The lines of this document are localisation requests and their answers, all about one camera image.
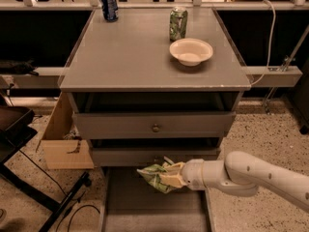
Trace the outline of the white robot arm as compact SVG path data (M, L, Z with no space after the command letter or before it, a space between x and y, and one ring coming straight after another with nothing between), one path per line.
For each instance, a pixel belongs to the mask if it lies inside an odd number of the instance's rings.
M215 188L249 197L258 187L271 190L285 200L309 212L309 177L273 165L241 151L229 153L224 160L192 159L178 162L159 173L162 184L191 190Z

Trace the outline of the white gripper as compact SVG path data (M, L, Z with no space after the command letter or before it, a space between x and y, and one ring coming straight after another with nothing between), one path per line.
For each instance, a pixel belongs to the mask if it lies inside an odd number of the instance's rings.
M192 159L186 163L177 162L163 164L165 174L160 174L161 183L180 189L187 186L191 190L203 190L205 188L202 178L202 159Z

